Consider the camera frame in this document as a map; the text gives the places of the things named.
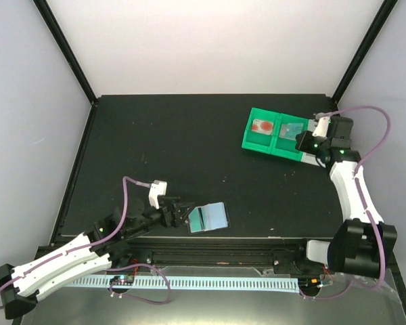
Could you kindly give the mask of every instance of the tabletop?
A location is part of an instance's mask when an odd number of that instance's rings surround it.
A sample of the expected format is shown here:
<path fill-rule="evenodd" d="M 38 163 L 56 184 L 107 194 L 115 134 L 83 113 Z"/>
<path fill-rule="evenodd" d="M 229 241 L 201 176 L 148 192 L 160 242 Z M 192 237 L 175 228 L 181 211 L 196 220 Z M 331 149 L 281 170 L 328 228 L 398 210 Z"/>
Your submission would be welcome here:
<path fill-rule="evenodd" d="M 167 181 L 167 195 L 204 205 L 224 202 L 230 226 L 190 234 L 187 227 L 146 236 L 331 238 L 340 203 L 321 167 L 241 148 L 253 107 L 304 118 L 331 110 L 325 95 L 105 95 L 72 189 L 63 236 L 122 211 L 121 179 Z M 148 204 L 148 190 L 128 186 Z"/>

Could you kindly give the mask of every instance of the white backdrop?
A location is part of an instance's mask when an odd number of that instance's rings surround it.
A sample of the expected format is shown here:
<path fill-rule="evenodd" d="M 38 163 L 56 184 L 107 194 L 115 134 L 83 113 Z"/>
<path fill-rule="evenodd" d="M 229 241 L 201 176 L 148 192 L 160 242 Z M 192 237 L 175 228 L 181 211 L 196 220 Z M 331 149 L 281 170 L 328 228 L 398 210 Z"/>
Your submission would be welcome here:
<path fill-rule="evenodd" d="M 326 93 L 382 0 L 49 0 L 97 96 Z"/>

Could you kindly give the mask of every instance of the black vertical post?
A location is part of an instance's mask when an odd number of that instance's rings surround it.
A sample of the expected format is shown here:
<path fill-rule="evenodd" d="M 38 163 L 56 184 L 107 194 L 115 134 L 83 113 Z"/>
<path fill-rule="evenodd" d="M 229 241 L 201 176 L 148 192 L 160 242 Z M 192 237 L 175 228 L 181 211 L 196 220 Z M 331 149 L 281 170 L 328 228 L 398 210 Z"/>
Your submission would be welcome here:
<path fill-rule="evenodd" d="M 353 57 L 351 63 L 349 64 L 349 67 L 344 73 L 343 78 L 337 86 L 336 92 L 332 96 L 332 101 L 335 104 L 338 104 L 338 102 L 341 100 L 341 97 L 349 86 L 349 83 L 351 83 L 353 76 L 357 72 L 359 66 L 367 55 L 367 52 L 378 36 L 380 30 L 385 24 L 386 19 L 389 17 L 396 3 L 397 0 L 384 0 L 383 4 L 380 6 L 376 17 L 373 19 L 373 22 L 368 28 L 367 34 L 365 34 L 360 46 L 358 47 L 357 52 L 355 53 L 355 56 Z"/>
<path fill-rule="evenodd" d="M 80 67 L 80 64 L 76 60 L 74 52 L 72 52 L 69 43 L 66 40 L 66 37 L 62 32 L 62 29 L 60 29 L 60 26 L 57 23 L 57 20 L 55 19 L 53 12 L 51 11 L 51 8 L 49 7 L 47 1 L 33 0 L 33 2 L 35 3 L 39 12 L 41 13 L 55 41 L 59 45 L 59 48 L 62 50 L 62 53 L 66 58 L 66 61 L 68 61 L 69 66 L 72 69 L 73 73 L 75 74 L 76 79 L 83 88 L 83 91 L 87 96 L 87 99 L 92 105 L 96 104 L 97 102 L 96 95 L 93 92 L 92 88 L 90 87 L 90 84 L 86 76 L 84 75 L 84 72 Z"/>

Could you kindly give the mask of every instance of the gray wall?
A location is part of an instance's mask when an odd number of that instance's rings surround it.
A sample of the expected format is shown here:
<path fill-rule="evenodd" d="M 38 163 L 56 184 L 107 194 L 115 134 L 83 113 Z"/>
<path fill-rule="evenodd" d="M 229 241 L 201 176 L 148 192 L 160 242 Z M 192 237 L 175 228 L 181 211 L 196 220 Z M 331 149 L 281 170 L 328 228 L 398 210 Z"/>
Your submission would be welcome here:
<path fill-rule="evenodd" d="M 396 257 L 406 282 L 406 0 L 399 1 L 348 88 L 341 108 L 385 108 L 392 119 L 386 145 L 365 164 L 365 180 L 386 223 L 397 227 Z M 354 147 L 365 154 L 381 138 L 385 119 L 354 112 Z"/>
<path fill-rule="evenodd" d="M 89 109 L 33 2 L 1 0 L 0 265 L 47 244 Z"/>

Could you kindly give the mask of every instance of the gray floor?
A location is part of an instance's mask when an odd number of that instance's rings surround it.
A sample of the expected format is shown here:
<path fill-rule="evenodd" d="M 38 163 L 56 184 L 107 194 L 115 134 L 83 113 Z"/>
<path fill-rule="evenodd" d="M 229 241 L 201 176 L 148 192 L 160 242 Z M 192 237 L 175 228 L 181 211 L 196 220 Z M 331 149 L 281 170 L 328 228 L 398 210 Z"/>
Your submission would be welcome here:
<path fill-rule="evenodd" d="M 341 289 L 334 287 L 325 290 Z M 159 290 L 133 293 L 158 300 L 166 294 Z M 45 324 L 387 325 L 406 324 L 406 319 L 399 302 L 360 288 L 331 301 L 304 300 L 281 292 L 175 291 L 173 300 L 163 306 L 111 298 L 104 289 L 63 288 L 41 301 L 23 321 L 23 325 Z"/>

